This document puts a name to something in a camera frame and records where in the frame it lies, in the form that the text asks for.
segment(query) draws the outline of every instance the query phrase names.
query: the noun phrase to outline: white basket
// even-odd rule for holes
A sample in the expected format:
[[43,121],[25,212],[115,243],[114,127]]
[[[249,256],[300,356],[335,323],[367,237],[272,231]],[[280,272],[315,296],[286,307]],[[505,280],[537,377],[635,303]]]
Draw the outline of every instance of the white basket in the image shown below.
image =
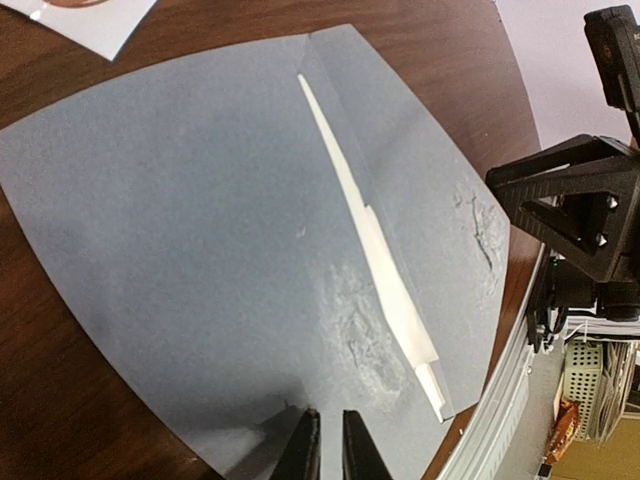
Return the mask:
[[589,438],[592,414],[596,412],[596,399],[602,376],[602,344],[571,340],[565,355],[564,385],[562,393],[567,400],[580,402],[580,430],[577,441]]

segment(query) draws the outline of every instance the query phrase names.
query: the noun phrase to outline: gray paper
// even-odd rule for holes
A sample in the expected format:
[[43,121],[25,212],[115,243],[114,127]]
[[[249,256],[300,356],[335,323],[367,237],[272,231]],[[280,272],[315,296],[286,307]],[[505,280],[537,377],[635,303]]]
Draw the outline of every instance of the gray paper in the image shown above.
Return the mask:
[[0,132],[0,180],[61,296],[182,440],[265,478],[302,409],[324,478],[357,409],[394,478],[439,424],[390,333],[313,88],[440,355],[448,416],[480,395],[508,221],[352,27],[227,47],[106,82]]

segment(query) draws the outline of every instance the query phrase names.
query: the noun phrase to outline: silver bolt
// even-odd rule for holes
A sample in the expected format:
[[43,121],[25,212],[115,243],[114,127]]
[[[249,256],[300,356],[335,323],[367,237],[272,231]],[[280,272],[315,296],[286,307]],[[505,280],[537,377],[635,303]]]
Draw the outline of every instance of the silver bolt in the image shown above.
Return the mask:
[[609,207],[609,210],[615,210],[618,206],[618,203],[618,199],[613,195],[609,195],[607,197],[607,207]]
[[598,246],[599,247],[604,247],[608,240],[607,237],[605,237],[602,233],[599,233],[596,235],[596,242],[598,242]]

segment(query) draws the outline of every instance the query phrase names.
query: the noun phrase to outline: brown wooden surface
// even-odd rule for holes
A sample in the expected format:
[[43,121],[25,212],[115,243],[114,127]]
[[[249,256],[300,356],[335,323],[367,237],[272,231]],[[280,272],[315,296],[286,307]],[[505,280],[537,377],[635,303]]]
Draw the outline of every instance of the brown wooden surface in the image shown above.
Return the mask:
[[[481,174],[538,149],[526,92],[491,0],[160,0],[114,64],[0,9],[0,127],[163,60],[341,23],[358,28]],[[535,248],[524,234],[512,237],[492,365]],[[2,195],[0,382],[1,479],[218,478],[85,336]],[[458,416],[426,478],[436,477],[470,415]]]

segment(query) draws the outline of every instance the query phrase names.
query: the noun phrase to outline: wood grain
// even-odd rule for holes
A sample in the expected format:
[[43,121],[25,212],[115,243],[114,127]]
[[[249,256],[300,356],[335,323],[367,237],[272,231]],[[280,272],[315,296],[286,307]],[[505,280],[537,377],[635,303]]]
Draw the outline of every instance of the wood grain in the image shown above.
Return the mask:
[[[0,9],[0,127],[164,60],[341,23],[354,24],[380,52],[481,175],[538,150],[526,91],[491,0],[161,0],[113,64]],[[512,236],[492,368],[535,251],[525,234]],[[220,478],[93,346],[49,282],[3,195],[0,369],[1,479]],[[425,478],[436,478],[470,415],[471,409],[458,416]]]

